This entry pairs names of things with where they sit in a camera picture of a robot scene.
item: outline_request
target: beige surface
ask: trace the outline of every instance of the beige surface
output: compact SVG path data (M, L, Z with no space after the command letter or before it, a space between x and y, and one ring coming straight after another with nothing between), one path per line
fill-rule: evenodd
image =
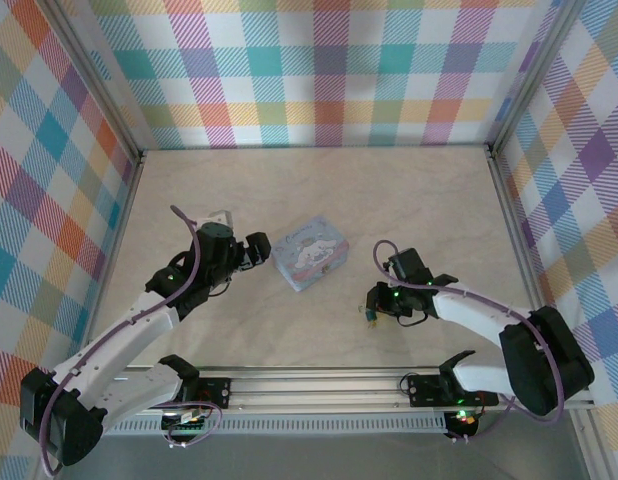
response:
M484 345L436 319L402 328L384 317L367 328L358 305L381 279L371 259L381 238L415 247L434 275L449 273L505 303L527 305L481 148L152 152L96 333L188 248L170 204L194 218L231 210L239 240L264 231L272 243L322 214L348 239L349 258L301 293L271 262L236 274L227 294L196 309L135 364L176 353L200 366L425 366Z

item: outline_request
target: purple cable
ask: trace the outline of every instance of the purple cable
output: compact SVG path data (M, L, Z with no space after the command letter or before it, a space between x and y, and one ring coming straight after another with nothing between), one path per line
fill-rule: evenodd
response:
M159 408L207 407L207 408L211 408L215 410L216 412L218 412L218 420L216 421L214 426L209 429L209 431L203 433L202 435L197 436L193 440L186 442L186 443L176 442L171 437L171 432L173 431L173 427L169 427L169 430L167 430L167 442L169 442L169 444L173 445L174 447L185 448L185 447L190 447L192 445L195 445L196 443L200 443L204 439L206 439L209 435L211 435L216 430L218 430L218 428L220 427L220 424L222 423L222 410L220 409L218 405L216 405L215 403L211 403L211 402L166 402L166 403L161 403L159 405L156 405L156 407L159 407Z
M507 315L511 315L513 318L521 322L531 331L534 338L536 339L536 341L538 342L542 350L545 352L545 355L547 356L547 361L549 362L549 367L551 368L551 373L553 374L553 379L556 384L556 395L558 397L558 406L556 407L556 413L552 418L548 420L544 420L542 419L542 417L534 415L528 410L523 409L519 407L518 405L515 405L514 403L515 398L508 399L506 397L503 397L506 399L508 403L507 409L505 410L504 413L507 414L512 408L515 408L516 410L524 413L531 419L539 423L542 423L544 425L556 424L562 417L562 412L564 411L564 408L565 408L565 392L562 386L562 379L560 378L560 371L558 370L558 364L556 363L556 359L554 358L553 354L551 353L551 349L549 348L549 345L547 345L547 342L545 342L545 339L542 338L542 335L540 334L538 329L527 318L525 318L520 313L513 311L509 307L501 303L498 303L494 300L491 300L490 298L483 297L482 295L478 295L477 293L462 290L460 288L440 287L437 285L416 285L416 284L406 283L406 282L402 282L398 280L397 278L391 276L389 273L385 272L384 268L382 268L382 265L380 264L380 261L378 260L378 247L380 247L380 245L382 244L391 246L396 252L396 254L399 253L398 247L396 246L395 243L391 242L390 240L379 240L373 247L373 261L376 264L376 267L385 277L391 280L393 284L400 285L406 288L411 288L413 290L438 290L439 292L448 292L448 293L453 293L456 295L462 295L464 297L471 298L472 300L476 300L477 302L487 305L488 307L491 307L499 312L506 313Z
M133 325L141 318L144 318L147 315L151 315L152 313L161 309L168 303L171 303L173 300L178 298L193 283L194 279L196 278L196 274L198 273L198 267L200 266L200 242L198 240L198 236L196 235L196 231L193 227L195 225L195 222L193 222L192 220L189 220L187 216L182 212L182 210L180 210L175 205L171 206L171 211L173 211L173 213L175 213L180 219L182 219L187 224L187 227L189 228L189 233L191 233L191 236L193 237L195 260L194 260L193 269L191 270L191 274L189 275L189 278L187 278L187 281L178 290L176 290L174 293L172 293L170 296L168 296L164 300L158 302L153 307L150 307L147 310L143 310L137 313L130 319L125 320L122 323L119 323L113 329L107 332L102 338L100 338L96 343L93 344L93 346L87 351L87 353L85 353L82 356L80 360L78 360L78 362L73 366L71 370L79 370L80 368L84 367L87 361L93 356L93 354L96 353L96 351L98 351L100 347L102 347L105 343L107 343L111 339L111 337L116 335L120 330L122 330L123 328L129 325ZM55 405L62 391L65 389L69 381L74 376L75 375L70 372L67 374L65 378L62 379L62 381L58 384L58 387L54 390L53 394L51 395L51 398L49 399L49 402L47 403L47 406L45 407L45 411L42 414L42 421L40 424L40 435L38 436L38 443L40 444L40 453L41 453L40 456L42 459L42 468L44 469L48 477L55 477L56 475L58 475L58 473L62 469L62 465L60 464L55 470L52 469L51 463L49 462L49 455L47 454L47 445L49 443L49 423L51 420L51 410L53 409L53 406Z

